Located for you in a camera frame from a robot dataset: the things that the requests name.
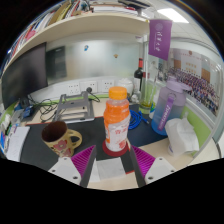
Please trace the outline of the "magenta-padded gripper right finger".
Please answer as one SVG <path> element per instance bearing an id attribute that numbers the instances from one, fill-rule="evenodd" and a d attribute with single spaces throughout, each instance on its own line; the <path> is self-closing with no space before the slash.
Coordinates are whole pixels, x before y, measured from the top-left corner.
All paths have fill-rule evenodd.
<path id="1" fill-rule="evenodd" d="M 176 171 L 165 158 L 155 158 L 136 146 L 131 146 L 130 157 L 138 187 L 143 187 Z"/>

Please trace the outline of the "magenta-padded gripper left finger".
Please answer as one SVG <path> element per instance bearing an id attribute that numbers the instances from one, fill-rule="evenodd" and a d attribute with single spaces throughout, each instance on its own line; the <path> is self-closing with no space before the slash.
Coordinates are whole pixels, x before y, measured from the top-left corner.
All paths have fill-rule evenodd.
<path id="1" fill-rule="evenodd" d="M 87 187 L 96 158 L 96 146 L 90 146 L 72 157 L 62 157 L 49 172 L 81 187 Z"/>

